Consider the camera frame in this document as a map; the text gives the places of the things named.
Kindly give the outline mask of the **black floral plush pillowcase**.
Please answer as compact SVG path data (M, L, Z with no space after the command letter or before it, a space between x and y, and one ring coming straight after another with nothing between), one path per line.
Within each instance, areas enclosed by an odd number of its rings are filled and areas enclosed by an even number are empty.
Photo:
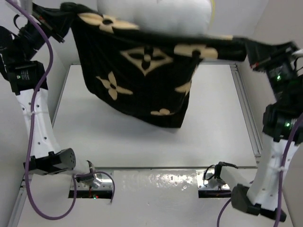
M89 92L112 108L164 128L180 128L192 77L204 59L244 61L233 36L179 36L145 31L98 10L64 2Z

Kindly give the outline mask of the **cream contoured pillow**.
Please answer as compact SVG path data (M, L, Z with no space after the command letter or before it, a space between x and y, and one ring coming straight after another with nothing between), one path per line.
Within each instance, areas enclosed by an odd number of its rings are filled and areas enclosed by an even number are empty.
M100 14L137 24L145 31L199 36L213 20L212 0L98 0Z

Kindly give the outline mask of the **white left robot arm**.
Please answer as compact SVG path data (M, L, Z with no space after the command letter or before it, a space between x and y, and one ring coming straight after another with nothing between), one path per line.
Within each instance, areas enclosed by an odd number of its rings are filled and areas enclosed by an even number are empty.
M37 175L72 175L75 154L71 148L60 148L56 141L46 78L54 60L49 38L62 43L74 16L30 0L9 0L7 4L28 19L18 34L5 27L0 29L0 73L17 98L29 136L25 171Z

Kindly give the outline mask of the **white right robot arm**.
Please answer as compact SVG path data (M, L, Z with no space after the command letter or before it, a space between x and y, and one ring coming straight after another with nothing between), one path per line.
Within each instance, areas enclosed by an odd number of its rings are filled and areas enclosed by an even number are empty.
M263 150L250 186L238 183L232 189L233 208L251 215L284 222L282 187L291 160L303 142L303 78L297 61L303 52L294 42L265 44L241 38L250 67L264 72L275 103L263 114Z

